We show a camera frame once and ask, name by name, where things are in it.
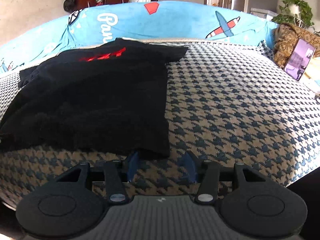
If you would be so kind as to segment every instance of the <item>black t-shirt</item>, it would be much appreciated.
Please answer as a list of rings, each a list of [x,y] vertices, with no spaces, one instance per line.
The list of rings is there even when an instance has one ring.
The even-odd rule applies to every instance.
[[[0,134],[16,148],[47,144],[68,150],[154,157],[170,154],[165,63],[188,48],[116,39],[95,49],[65,51],[21,71],[21,91]]]

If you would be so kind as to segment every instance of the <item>black and white geometric print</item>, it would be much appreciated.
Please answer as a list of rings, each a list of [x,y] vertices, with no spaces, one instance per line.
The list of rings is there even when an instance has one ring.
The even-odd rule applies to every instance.
[[[165,117],[171,156],[142,162],[134,181],[126,184],[130,196],[194,193],[198,185],[186,180],[181,167],[186,150],[223,166],[244,162],[285,186],[320,166],[320,105],[307,87],[257,47],[187,45],[185,57],[167,65]],[[18,92],[18,81],[16,73],[0,79],[0,118]],[[0,198],[15,206],[35,187],[80,161],[94,164],[116,157],[122,158],[48,146],[2,153]],[[229,190],[228,184],[220,184],[221,195]]]
[[[78,19],[79,15],[80,15],[80,12],[82,11],[83,9],[81,10],[78,10],[78,11],[74,11],[73,13],[71,13],[68,17],[68,22],[69,22],[69,25],[72,25],[76,19]]]

